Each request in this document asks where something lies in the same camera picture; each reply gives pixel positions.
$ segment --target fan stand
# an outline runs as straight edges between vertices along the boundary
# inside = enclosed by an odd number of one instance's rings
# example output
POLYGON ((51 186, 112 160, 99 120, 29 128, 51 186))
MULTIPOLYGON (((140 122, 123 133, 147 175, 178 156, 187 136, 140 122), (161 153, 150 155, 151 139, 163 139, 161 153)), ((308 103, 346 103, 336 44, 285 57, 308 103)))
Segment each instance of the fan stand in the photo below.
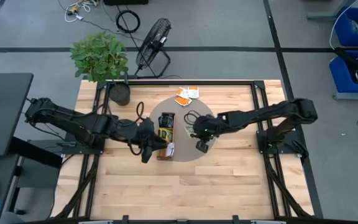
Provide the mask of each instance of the fan stand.
POLYGON ((160 78, 160 77, 164 74, 164 72, 165 72, 165 70, 167 69, 168 65, 171 63, 171 58, 168 56, 168 54, 167 54, 166 51, 164 50, 164 47, 161 47, 159 51, 161 51, 161 52, 166 56, 166 58, 168 59, 167 63, 165 64, 164 68, 162 69, 162 71, 160 72, 159 75, 157 75, 157 76, 151 75, 151 76, 145 76, 145 77, 137 76, 137 73, 138 73, 140 70, 143 69, 141 66, 139 66, 139 67, 137 68, 135 74, 129 75, 129 76, 128 76, 128 79, 160 78))

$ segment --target concrete floor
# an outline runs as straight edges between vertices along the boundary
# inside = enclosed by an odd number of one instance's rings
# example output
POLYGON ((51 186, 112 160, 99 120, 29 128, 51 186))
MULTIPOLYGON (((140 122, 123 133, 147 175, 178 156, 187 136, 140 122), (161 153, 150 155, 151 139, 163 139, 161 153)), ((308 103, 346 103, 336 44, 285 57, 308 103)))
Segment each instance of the concrete floor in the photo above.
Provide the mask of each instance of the concrete floor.
MULTIPOLYGON (((67 6, 75 1, 61 2, 67 6)), ((307 21, 305 14, 317 9, 330 10, 339 1, 270 0, 269 3, 281 47, 329 47, 332 22, 307 21)), ((116 8, 106 8, 115 17, 116 8)), ((172 31, 166 46, 274 47, 261 0, 150 0, 146 6, 129 8, 142 20, 135 37, 145 37, 160 17, 171 21, 172 31)), ((101 7, 81 15, 87 21, 116 30, 101 7)), ((0 47, 70 47, 74 41, 99 31, 80 21, 66 23, 56 0, 6 0, 0 10, 0 47)), ((134 46, 130 39, 119 38, 126 46, 134 46)), ((336 35, 333 43, 338 45, 336 35)), ((74 77, 76 69, 69 55, 0 53, 0 72, 31 72, 34 80, 29 97, 49 97, 59 105, 74 108, 80 79, 74 77)), ((186 51, 169 52, 169 55, 172 63, 165 75, 197 79, 282 79, 275 52, 186 51)), ((315 124, 303 129, 323 215, 358 220, 358 102, 332 100, 336 89, 328 65, 334 57, 330 53, 284 53, 294 96, 313 100, 319 114, 315 124)), ((163 63, 164 58, 157 57, 152 67, 158 70, 163 63)), ((130 73, 136 69, 132 52, 129 68, 130 73)), ((22 139, 54 139, 33 130, 23 120, 19 121, 15 135, 22 139)), ((51 203, 48 198, 53 191, 44 189, 40 195, 46 196, 34 197, 29 203, 32 193, 24 191, 21 196, 25 199, 17 206, 22 209, 44 206, 46 212, 29 213, 23 219, 46 218, 51 203)))

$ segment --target wooden table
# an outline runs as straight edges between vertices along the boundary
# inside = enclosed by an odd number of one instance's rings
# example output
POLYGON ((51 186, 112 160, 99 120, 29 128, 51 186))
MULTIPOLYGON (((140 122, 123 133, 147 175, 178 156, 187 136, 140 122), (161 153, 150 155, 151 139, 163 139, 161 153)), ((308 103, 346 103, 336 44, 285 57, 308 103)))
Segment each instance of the wooden table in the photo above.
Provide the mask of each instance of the wooden table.
MULTIPOLYGON (((280 80, 265 80, 265 86, 270 105, 285 99, 280 80)), ((148 116, 158 103, 174 96, 178 87, 134 85, 129 105, 110 102, 110 107, 120 118, 134 120, 136 105, 143 101, 144 114, 148 116)), ((95 91, 96 84, 82 81, 75 109, 90 112, 95 91)), ((200 100, 214 114, 254 109, 251 89, 244 85, 202 85, 200 100)), ((222 135, 207 154, 191 162, 158 161, 154 154, 149 163, 143 164, 125 144, 107 140, 100 157, 91 218, 120 220, 123 215, 129 215, 131 220, 230 220, 232 215, 239 215, 240 219, 273 218, 256 130, 257 125, 251 124, 237 133, 222 135)), ((52 215, 74 194, 82 157, 74 156, 62 167, 52 215)), ((294 154, 282 154, 280 158, 287 188, 297 202, 313 214, 300 159, 294 154)), ((87 193, 86 190, 83 195, 82 211, 87 193)), ((276 193, 283 215, 278 189, 276 193)))

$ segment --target blue storage crate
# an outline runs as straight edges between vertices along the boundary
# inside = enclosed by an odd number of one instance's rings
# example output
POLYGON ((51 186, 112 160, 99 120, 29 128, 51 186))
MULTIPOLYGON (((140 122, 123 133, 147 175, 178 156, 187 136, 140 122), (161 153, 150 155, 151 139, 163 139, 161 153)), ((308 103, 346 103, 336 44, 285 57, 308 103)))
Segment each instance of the blue storage crate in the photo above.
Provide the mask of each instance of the blue storage crate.
MULTIPOLYGON (((348 50, 346 53, 354 58, 358 58, 358 50, 348 50)), ((346 62, 342 58, 336 57, 329 64, 329 68, 333 74, 338 93, 358 93, 358 84, 353 82, 346 62)))
POLYGON ((352 27, 351 20, 358 21, 358 8, 348 9, 337 21, 335 31, 343 46, 358 46, 358 33, 352 27))

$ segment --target black desk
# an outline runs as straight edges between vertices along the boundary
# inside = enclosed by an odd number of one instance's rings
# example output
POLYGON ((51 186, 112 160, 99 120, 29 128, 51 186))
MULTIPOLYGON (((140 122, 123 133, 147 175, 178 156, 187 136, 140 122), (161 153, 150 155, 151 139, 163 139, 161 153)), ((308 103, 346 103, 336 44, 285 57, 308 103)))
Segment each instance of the black desk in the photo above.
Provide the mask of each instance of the black desk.
POLYGON ((62 158, 13 137, 33 78, 31 73, 0 74, 0 217, 19 156, 60 168, 62 158))

